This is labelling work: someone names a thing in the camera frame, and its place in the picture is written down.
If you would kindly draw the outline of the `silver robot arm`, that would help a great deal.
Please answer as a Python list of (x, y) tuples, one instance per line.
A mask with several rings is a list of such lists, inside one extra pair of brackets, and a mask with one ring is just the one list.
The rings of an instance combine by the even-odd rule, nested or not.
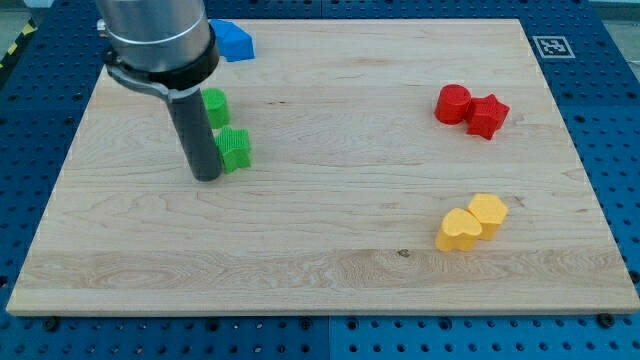
[(216, 179), (222, 160), (201, 93), (219, 63), (217, 39), (201, 0), (97, 0), (97, 30), (109, 41), (108, 75), (164, 101), (193, 177)]

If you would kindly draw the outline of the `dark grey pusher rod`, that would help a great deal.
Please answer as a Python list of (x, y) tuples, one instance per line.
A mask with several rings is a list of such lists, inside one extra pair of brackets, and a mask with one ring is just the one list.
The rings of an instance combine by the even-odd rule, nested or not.
[(200, 182), (218, 178), (223, 170), (222, 160), (201, 90), (171, 90), (166, 104), (193, 177)]

